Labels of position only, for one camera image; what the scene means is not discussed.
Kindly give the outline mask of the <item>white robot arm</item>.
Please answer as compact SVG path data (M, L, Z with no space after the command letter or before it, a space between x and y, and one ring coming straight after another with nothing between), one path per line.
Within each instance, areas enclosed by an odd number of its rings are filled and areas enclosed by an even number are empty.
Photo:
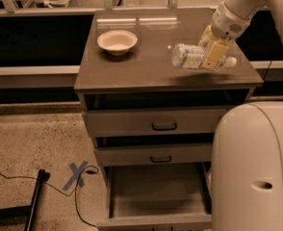
M231 26L248 26L257 9L270 8L283 44L283 0L225 0L199 44L202 65L226 53ZM212 231L283 231L283 101L252 102L219 122L211 162Z

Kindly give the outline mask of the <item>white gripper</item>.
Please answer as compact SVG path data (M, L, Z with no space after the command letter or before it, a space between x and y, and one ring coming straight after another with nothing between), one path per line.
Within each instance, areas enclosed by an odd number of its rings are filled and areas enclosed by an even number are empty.
M250 11L241 6L232 7L221 2L213 13L211 26L208 25L198 45L205 49L202 68L215 69L219 60L228 51L229 45L220 39L237 39L249 26Z

